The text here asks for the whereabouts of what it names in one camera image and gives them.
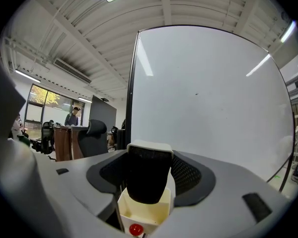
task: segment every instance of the desk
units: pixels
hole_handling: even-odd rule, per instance
[[[78,144],[78,132],[87,127],[56,126],[54,131],[56,161],[69,161],[83,158]]]

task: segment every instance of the whiteboard frame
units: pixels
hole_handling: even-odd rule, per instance
[[[229,34],[233,34],[235,36],[238,36],[242,39],[247,40],[248,42],[260,47],[261,49],[263,49],[264,51],[268,52],[266,49],[264,49],[263,47],[259,46],[258,44],[254,43],[253,41],[250,41],[242,36],[239,36],[237,34],[222,30],[222,29],[218,29],[215,27],[209,27],[209,26],[201,26],[201,25],[190,25],[190,24],[177,24],[177,25],[166,25],[166,26],[157,26],[157,27],[152,27],[152,28],[147,28],[147,29],[143,29],[143,30],[139,30],[136,36],[136,41],[135,41],[135,46],[134,46],[134,52],[133,52],[133,57],[132,57],[132,62],[131,62],[131,69],[130,69],[130,73],[129,73],[129,82],[128,82],[128,92],[127,92],[127,106],[126,106],[126,146],[131,143],[131,121],[132,121],[132,108],[133,108],[133,91],[134,91],[134,78],[135,78],[135,69],[136,69],[136,60],[137,60],[137,49],[138,49],[138,40],[139,40],[139,35],[141,32],[147,31],[147,30],[151,30],[151,29],[156,29],[156,28],[162,28],[162,27],[174,27],[174,26],[195,26],[195,27],[203,27],[203,28],[209,28],[209,29],[214,29],[214,30],[218,30],[218,31],[222,31],[222,32],[226,32]],[[278,71],[280,73],[280,75],[282,76],[279,67],[277,66],[274,58],[271,56],[270,57],[273,62],[275,63],[276,67],[278,68]],[[289,96],[289,92],[288,93],[288,98],[289,98],[289,104],[291,106],[291,101],[290,101],[290,96]],[[293,133],[293,149],[291,154],[289,155],[289,157],[285,160],[284,164],[276,171],[275,174],[273,174],[268,180],[267,182],[269,182],[282,168],[283,166],[288,162],[288,166],[287,166],[287,170],[286,170],[286,174],[285,177],[283,179],[282,185],[279,189],[279,191],[281,192],[284,188],[284,185],[286,183],[288,174],[290,172],[290,168],[291,168],[291,164],[293,161],[293,156],[294,156],[294,151],[295,151],[295,116],[293,113],[293,127],[294,127],[294,133]]]

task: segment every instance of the office chair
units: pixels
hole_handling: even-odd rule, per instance
[[[41,129],[41,153],[48,155],[53,152],[53,145],[52,143],[51,146],[49,144],[50,142],[52,142],[53,135],[54,129],[52,123],[50,123],[49,121],[44,122]]]
[[[102,121],[90,119],[88,130],[78,133],[78,145],[84,158],[108,153],[106,131],[107,127]]]

